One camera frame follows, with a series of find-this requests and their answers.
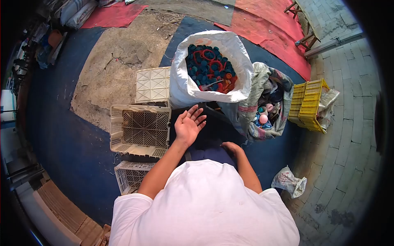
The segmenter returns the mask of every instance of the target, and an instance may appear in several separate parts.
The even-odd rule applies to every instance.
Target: right hand
[[[220,146],[227,147],[235,157],[238,157],[240,154],[245,154],[243,149],[233,142],[223,142]]]

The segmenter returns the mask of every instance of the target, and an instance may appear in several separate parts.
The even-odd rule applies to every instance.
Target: blue painted floor
[[[203,20],[185,17],[166,50],[173,57],[178,44],[191,33],[219,28]],[[120,195],[114,173],[115,153],[109,148],[109,134],[76,116],[69,110],[71,97],[82,67],[104,28],[80,29],[70,34],[55,66],[36,69],[26,109],[26,136],[31,142],[38,161],[59,189],[84,213],[101,226],[112,221],[113,202]],[[261,61],[287,74],[294,83],[304,80],[292,68],[266,50],[241,38],[252,62]],[[161,67],[169,66],[163,57]],[[215,118],[208,118],[217,126],[223,141],[243,142],[243,137],[228,126],[220,126]],[[269,188],[274,175],[291,163],[298,150],[303,129],[288,122],[283,136],[274,140],[244,146],[263,189]],[[117,165],[125,155],[115,159]]]

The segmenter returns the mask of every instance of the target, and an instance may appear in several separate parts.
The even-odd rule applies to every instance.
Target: white plastic crate
[[[110,149],[161,158],[169,147],[171,109],[146,105],[112,105]]]
[[[122,161],[114,167],[122,196],[137,192],[142,179],[154,165],[155,163]]]
[[[136,103],[168,101],[170,68],[159,67],[137,71]]]

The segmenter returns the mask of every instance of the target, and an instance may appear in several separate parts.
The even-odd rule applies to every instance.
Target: red carpet
[[[81,28],[128,27],[130,23],[148,5],[129,4],[119,2],[111,7],[97,7]]]
[[[283,11],[291,0],[236,0],[231,26],[215,23],[258,44],[287,65],[305,80],[310,80],[310,64],[305,60],[305,48],[294,43],[304,37],[298,16]]]

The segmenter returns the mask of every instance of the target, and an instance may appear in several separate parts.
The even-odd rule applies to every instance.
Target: wooden stool
[[[297,9],[291,9],[294,5],[297,4]],[[313,28],[313,25],[311,25],[311,21],[309,18],[309,15],[307,12],[305,12],[302,7],[300,6],[300,4],[298,3],[298,0],[294,0],[294,3],[292,3],[290,6],[288,6],[285,10],[284,13],[286,13],[287,11],[291,12],[294,14],[293,19],[296,18],[298,12],[302,12],[305,15],[305,18],[307,19],[308,25],[307,25],[307,34],[305,37],[303,37],[302,39],[298,40],[297,42],[295,42],[294,44],[296,46],[302,45],[305,47],[306,51],[309,51],[310,48],[312,47],[312,45],[316,42],[319,41],[320,39],[317,36],[315,29]],[[313,39],[311,40],[310,43],[307,43],[307,40],[310,39],[311,37],[313,37]]]

